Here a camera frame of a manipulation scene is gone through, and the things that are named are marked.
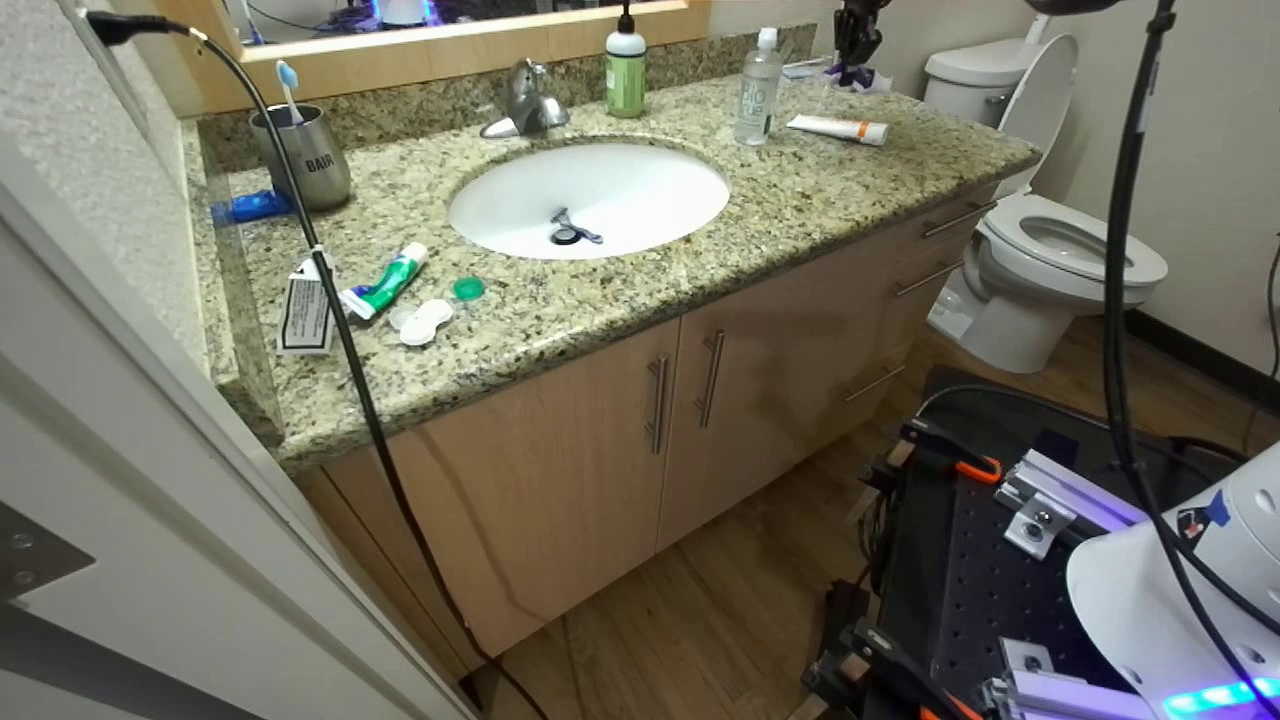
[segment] baseboard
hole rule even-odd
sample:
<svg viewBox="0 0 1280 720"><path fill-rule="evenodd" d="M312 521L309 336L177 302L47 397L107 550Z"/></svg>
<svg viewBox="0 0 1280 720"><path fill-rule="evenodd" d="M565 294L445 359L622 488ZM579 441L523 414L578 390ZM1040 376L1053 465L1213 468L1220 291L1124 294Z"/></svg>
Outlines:
<svg viewBox="0 0 1280 720"><path fill-rule="evenodd" d="M1244 401L1261 401L1261 408L1280 414L1280 385L1272 385L1266 370L1239 364L1235 357L1224 357L1224 350L1202 343L1197 336L1183 336L1182 329L1169 329L1164 319L1144 316L1144 313L1129 313L1124 329L1133 336L1142 336L1144 343L1178 357L1182 364L1213 376L1228 390L1235 390Z"/></svg>

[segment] faucet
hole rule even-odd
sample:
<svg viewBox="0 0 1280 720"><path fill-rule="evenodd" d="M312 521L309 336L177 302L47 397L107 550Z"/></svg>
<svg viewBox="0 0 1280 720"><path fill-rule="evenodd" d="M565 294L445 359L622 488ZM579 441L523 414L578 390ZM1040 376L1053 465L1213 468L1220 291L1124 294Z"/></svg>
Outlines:
<svg viewBox="0 0 1280 720"><path fill-rule="evenodd" d="M560 124L569 124L569 117L560 100L547 91L547 69L536 60L522 60L512 81L512 117L489 124L482 136L543 136Z"/></svg>

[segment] sink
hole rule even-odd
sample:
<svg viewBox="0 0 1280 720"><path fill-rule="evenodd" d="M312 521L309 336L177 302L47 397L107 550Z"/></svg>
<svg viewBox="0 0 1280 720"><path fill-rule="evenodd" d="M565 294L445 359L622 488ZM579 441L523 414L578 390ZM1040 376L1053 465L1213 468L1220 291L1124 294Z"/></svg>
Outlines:
<svg viewBox="0 0 1280 720"><path fill-rule="evenodd" d="M705 159L660 143L560 143L469 181L448 224L530 260L633 256L712 224L729 185Z"/></svg>

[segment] green bottle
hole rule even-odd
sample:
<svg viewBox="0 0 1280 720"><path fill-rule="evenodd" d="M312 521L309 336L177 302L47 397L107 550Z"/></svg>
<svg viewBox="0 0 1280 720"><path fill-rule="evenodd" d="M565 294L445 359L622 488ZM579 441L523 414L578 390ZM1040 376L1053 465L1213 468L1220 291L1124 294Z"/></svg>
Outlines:
<svg viewBox="0 0 1280 720"><path fill-rule="evenodd" d="M625 0L625 17L618 21L618 32L608 32L603 51L608 117L643 117L643 37L638 32L633 0Z"/></svg>

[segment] backsplash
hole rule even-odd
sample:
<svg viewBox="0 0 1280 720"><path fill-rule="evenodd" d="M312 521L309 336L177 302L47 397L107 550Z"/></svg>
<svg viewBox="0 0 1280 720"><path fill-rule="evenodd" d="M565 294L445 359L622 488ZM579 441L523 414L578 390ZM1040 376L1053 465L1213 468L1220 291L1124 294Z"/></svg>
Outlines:
<svg viewBox="0 0 1280 720"><path fill-rule="evenodd" d="M781 29L784 55L812 51L818 23ZM712 76L737 76L745 55L753 51L756 37L717 37L717 41L688 41L688 45L660 45L649 46L649 88L678 88ZM603 95L603 60L557 60L547 64L551 91L560 103L593 103ZM361 143L390 143L404 136L433 136L464 124L496 121L506 95L512 88L512 69L482 70L482 76L451 76L430 85L402 85L402 88L373 88L354 95L312 100L332 136L343 146ZM219 111L202 121L204 167L208 170L244 170L258 167L252 136L244 111Z"/></svg>

